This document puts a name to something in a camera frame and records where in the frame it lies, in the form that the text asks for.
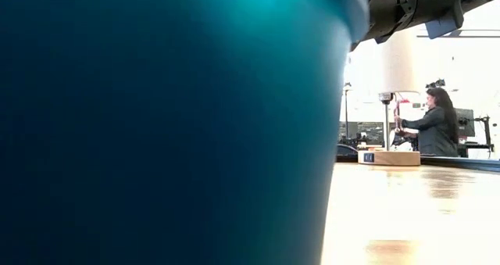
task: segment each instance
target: monitor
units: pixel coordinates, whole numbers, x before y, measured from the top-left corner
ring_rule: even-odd
[[[476,130],[474,127],[474,111],[471,109],[455,109],[459,119],[459,137],[474,137]]]

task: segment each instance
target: wooden block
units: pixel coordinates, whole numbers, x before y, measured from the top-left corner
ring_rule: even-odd
[[[358,163],[369,165],[415,167],[420,165],[419,152],[359,151]]]

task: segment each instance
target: woman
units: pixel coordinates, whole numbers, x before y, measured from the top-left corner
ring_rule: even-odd
[[[395,116],[403,128],[419,131],[420,153],[433,156],[458,156],[459,124],[448,93],[442,88],[427,90],[429,110],[421,120],[408,121]]]

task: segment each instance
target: teal cup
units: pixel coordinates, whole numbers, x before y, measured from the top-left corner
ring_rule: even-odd
[[[320,264],[367,0],[0,0],[2,264]]]

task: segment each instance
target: table surface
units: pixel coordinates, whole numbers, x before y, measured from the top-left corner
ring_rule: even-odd
[[[322,265],[500,264],[500,174],[334,168]]]

